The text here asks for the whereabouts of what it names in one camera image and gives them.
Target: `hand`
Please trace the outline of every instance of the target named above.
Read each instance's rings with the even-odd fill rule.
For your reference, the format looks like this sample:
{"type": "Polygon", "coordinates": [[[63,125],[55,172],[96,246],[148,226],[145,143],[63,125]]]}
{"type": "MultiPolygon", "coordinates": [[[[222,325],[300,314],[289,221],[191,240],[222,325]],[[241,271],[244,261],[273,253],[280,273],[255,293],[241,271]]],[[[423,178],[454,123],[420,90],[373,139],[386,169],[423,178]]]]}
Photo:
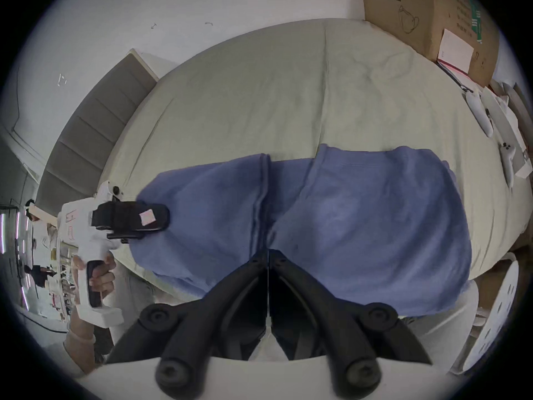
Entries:
{"type": "MultiPolygon", "coordinates": [[[[93,274],[89,279],[89,285],[93,292],[100,292],[102,299],[109,295],[114,289],[113,280],[115,280],[115,274],[110,270],[114,269],[117,264],[115,263],[115,257],[109,252],[103,259],[104,263],[99,265],[93,270],[93,274]]],[[[72,257],[72,277],[74,278],[74,284],[76,284],[76,297],[75,301],[79,304],[79,292],[78,292],[78,270],[85,269],[86,265],[82,259],[76,255],[72,257]]]]}

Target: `game controller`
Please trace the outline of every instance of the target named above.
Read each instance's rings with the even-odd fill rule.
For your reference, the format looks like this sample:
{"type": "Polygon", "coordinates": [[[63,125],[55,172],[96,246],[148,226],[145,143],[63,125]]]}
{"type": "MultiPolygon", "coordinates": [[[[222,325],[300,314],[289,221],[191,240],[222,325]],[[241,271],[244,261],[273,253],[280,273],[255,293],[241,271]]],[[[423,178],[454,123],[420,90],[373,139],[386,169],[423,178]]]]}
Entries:
{"type": "Polygon", "coordinates": [[[494,128],[492,127],[492,122],[488,115],[488,111],[483,106],[481,98],[479,97],[479,91],[475,90],[474,92],[466,92],[466,103],[468,104],[470,111],[476,118],[480,127],[485,132],[487,137],[491,138],[494,133],[494,128]]]}
{"type": "Polygon", "coordinates": [[[505,180],[507,181],[507,186],[513,188],[514,182],[514,170],[513,170],[513,157],[516,152],[514,145],[508,144],[506,142],[500,147],[500,156],[502,157],[503,173],[505,175],[505,180]]]}

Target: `upholstered headboard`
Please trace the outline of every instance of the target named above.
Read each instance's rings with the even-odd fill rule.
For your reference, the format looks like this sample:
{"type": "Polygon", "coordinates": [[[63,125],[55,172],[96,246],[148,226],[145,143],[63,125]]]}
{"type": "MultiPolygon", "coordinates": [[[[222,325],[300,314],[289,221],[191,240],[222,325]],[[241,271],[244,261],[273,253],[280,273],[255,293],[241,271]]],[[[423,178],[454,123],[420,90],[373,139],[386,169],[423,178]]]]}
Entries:
{"type": "Polygon", "coordinates": [[[129,53],[89,92],[52,149],[36,206],[57,216],[64,203],[91,197],[126,123],[156,85],[156,77],[129,53]]]}

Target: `beige bed sheet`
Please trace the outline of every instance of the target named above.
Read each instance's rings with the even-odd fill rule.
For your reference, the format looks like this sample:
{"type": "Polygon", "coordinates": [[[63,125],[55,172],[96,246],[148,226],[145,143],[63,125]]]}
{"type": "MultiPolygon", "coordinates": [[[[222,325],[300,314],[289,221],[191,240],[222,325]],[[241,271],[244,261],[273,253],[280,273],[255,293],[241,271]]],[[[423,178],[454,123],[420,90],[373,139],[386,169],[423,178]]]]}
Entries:
{"type": "MultiPolygon", "coordinates": [[[[282,24],[221,43],[162,78],[115,146],[102,179],[128,199],[158,173],[256,153],[428,148],[455,172],[472,241],[470,278],[525,230],[529,179],[505,182],[461,90],[435,64],[364,21],[282,24]]],[[[124,247],[117,259],[166,292],[124,247]]]]}

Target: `pink sticker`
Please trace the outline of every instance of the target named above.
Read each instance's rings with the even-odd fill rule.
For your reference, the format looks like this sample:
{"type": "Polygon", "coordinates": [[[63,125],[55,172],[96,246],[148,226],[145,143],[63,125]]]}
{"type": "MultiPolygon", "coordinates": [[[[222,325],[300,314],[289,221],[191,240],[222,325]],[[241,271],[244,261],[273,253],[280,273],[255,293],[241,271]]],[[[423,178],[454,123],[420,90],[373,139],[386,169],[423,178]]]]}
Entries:
{"type": "Polygon", "coordinates": [[[142,226],[146,226],[150,223],[156,222],[156,217],[154,216],[154,211],[151,209],[148,209],[145,212],[139,213],[139,216],[141,217],[141,224],[142,226]]]}

